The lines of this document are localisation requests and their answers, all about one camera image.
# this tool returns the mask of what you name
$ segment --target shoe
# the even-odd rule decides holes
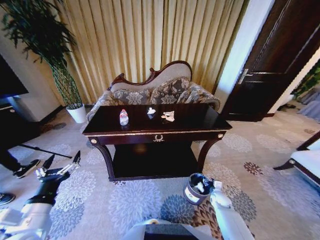
[[[23,177],[28,175],[28,173],[30,173],[33,169],[35,169],[39,163],[40,160],[33,160],[29,165],[22,166],[22,168],[20,168],[18,171],[15,171],[13,175],[16,176],[18,179],[22,179]]]
[[[16,198],[16,195],[12,193],[0,193],[0,205],[5,205],[12,202]]]

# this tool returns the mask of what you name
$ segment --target coffee table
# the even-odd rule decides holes
[[[147,114],[149,107],[155,114]],[[121,126],[119,114],[128,113]],[[174,121],[161,118],[174,111]],[[187,177],[201,173],[210,147],[221,140],[229,125],[206,103],[101,106],[83,134],[102,153],[109,181]],[[198,160],[192,141],[206,140]],[[106,145],[115,146],[112,156]]]

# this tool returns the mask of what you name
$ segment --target beige curtain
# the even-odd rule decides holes
[[[68,60],[82,100],[92,104],[125,73],[139,83],[175,60],[212,91],[244,0],[66,0],[59,17],[75,35]]]

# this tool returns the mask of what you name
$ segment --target patterned cushion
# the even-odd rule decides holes
[[[125,105],[148,104],[150,97],[150,89],[144,88],[139,91],[131,89],[118,89],[113,96],[123,102]]]
[[[175,77],[156,87],[150,97],[151,104],[175,104],[190,84],[185,76]]]

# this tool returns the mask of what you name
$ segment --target water bottle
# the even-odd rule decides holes
[[[127,125],[129,122],[129,117],[128,117],[128,113],[126,112],[126,110],[122,109],[122,111],[120,112],[120,124],[122,126]]]

